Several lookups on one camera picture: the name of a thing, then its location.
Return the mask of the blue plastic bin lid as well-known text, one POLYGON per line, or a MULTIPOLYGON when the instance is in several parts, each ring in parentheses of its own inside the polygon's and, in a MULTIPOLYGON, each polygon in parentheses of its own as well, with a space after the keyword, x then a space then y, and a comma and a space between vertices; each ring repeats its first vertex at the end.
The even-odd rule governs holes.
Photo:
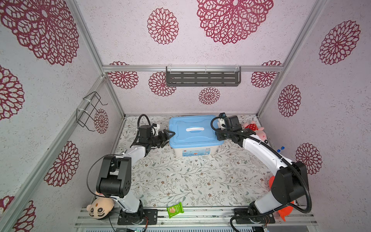
POLYGON ((169 121, 169 130, 175 135, 170 139, 172 148, 220 146, 215 130, 211 127, 214 115, 175 117, 169 121))

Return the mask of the white plastic storage bin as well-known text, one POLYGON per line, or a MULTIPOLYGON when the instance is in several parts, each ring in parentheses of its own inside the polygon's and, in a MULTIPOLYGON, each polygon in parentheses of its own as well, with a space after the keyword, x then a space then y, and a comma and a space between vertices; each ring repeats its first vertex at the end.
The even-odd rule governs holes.
POLYGON ((177 157, 194 157, 214 155, 217 153, 221 145, 208 147, 194 147, 194 148, 173 148, 177 157))

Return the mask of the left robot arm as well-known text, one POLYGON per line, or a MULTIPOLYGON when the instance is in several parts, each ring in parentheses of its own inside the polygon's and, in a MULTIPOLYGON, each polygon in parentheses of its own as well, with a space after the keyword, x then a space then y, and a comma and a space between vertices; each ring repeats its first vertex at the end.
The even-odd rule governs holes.
POLYGON ((143 202, 135 197, 131 188, 131 171, 140 159, 153 149, 165 147, 175 132, 160 129, 148 122, 137 125, 136 137, 123 154, 109 154, 99 158, 101 167, 92 193, 96 198, 87 206, 87 212, 94 219, 109 218, 115 206, 119 206, 118 223, 124 225, 149 225, 154 223, 152 213, 146 213, 143 202))

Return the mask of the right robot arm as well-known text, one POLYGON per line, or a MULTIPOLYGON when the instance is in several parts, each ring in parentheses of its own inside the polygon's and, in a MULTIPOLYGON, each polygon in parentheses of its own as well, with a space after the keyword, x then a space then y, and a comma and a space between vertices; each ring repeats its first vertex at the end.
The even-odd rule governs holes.
POLYGON ((221 113, 212 119, 210 126, 219 141, 231 140, 251 152, 274 176, 271 189, 266 195, 253 201, 245 213, 235 214, 230 219, 230 225, 235 232, 237 228, 234 222, 239 219, 252 223, 268 223, 269 216, 289 206, 304 214, 311 212, 312 198, 307 167, 303 162, 294 162, 282 156, 265 140, 261 140, 256 131, 243 127, 237 116, 228 117, 221 113))

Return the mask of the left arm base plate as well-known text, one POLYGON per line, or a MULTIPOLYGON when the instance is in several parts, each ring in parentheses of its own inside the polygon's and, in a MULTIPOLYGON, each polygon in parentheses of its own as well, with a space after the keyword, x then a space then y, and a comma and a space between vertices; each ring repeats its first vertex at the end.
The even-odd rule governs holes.
POLYGON ((157 209, 139 209, 137 213, 120 211, 118 225, 156 225, 158 219, 157 209))

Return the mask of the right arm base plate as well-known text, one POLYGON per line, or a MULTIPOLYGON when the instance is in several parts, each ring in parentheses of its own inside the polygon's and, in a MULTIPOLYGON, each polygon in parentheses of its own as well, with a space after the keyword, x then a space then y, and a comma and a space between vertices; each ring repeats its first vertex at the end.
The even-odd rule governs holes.
POLYGON ((233 210, 235 217, 240 217, 236 219, 237 224, 274 224, 275 218, 273 214, 253 217, 250 215, 247 208, 235 208, 233 210))

